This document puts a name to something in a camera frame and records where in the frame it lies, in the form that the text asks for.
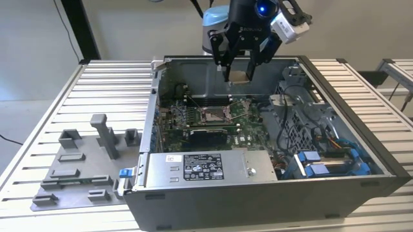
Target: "slotted aluminum platform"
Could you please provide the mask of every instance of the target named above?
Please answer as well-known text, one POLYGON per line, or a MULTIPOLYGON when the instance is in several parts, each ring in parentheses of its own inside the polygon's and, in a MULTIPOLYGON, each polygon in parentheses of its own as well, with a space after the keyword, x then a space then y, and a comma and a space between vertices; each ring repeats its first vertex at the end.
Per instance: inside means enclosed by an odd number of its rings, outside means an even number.
MULTIPOLYGON (((399 162, 413 175, 413 126, 388 100, 348 65, 337 60, 312 60, 331 84, 360 115, 399 162)), ((79 66, 13 163, 0 177, 0 230, 136 231, 138 224, 128 205, 33 212, 39 182, 59 149, 63 129, 97 134, 89 120, 107 113, 109 126, 119 133, 142 130, 150 95, 152 63, 93 61, 79 66)), ((345 219, 197 230, 253 231, 411 231, 413 228, 413 181, 391 197, 369 200, 345 219)))
POLYGON ((377 70, 387 72, 413 92, 413 59, 384 59, 377 70))

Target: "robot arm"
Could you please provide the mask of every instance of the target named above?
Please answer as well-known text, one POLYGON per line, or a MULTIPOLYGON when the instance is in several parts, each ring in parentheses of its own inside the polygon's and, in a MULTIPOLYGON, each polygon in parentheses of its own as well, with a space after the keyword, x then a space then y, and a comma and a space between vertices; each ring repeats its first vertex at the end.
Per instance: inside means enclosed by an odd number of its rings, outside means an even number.
POLYGON ((311 22, 296 0, 232 0, 225 28, 208 32, 216 64, 226 68, 225 81, 240 51, 250 51, 246 76, 252 81, 256 67, 271 62, 283 42, 307 33, 311 22))

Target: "white wall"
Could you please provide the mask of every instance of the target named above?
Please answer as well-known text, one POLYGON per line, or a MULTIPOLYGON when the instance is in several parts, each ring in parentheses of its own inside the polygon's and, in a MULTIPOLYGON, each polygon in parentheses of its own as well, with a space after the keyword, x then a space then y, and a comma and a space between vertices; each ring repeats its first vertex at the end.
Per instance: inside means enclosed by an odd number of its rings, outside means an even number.
POLYGON ((54 1, 2 0, 0 101, 54 98, 77 64, 54 1))
MULTIPOLYGON (((198 1, 206 9, 209 1, 198 1)), ((412 0, 300 4, 315 24, 279 55, 345 58, 359 69, 375 69, 383 58, 413 57, 412 0)), ((189 0, 85 0, 85 6, 105 59, 201 54, 201 18, 189 0)), ((53 0, 3 0, 0 32, 0 100, 54 98, 77 61, 53 0)))

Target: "gray floor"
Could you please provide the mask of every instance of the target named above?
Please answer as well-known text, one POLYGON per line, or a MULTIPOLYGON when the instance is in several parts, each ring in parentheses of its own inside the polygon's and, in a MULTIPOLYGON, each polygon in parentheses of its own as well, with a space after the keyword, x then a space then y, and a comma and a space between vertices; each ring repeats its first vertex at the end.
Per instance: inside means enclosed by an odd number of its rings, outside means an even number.
MULTIPOLYGON (((53 100, 0 101, 0 134, 25 143, 53 100)), ((21 145, 0 139, 0 174, 21 149, 21 145)))

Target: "blue latch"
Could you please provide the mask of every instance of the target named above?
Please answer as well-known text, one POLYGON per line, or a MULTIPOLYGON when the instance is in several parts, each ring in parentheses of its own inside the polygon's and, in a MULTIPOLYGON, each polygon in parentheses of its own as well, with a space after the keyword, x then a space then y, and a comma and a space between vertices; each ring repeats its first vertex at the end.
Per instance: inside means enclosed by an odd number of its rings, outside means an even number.
POLYGON ((360 157, 357 150, 352 149, 351 152, 352 152, 353 158, 357 159, 360 157))
POLYGON ((121 169, 119 178, 133 178, 133 169, 130 168, 121 169))
POLYGON ((320 164, 312 164, 311 166, 305 167, 305 173, 308 174, 308 177, 319 177, 319 176, 327 176, 331 174, 327 166, 320 164))
POLYGON ((371 175, 371 167, 367 163, 361 163, 359 170, 352 171, 353 175, 371 175))

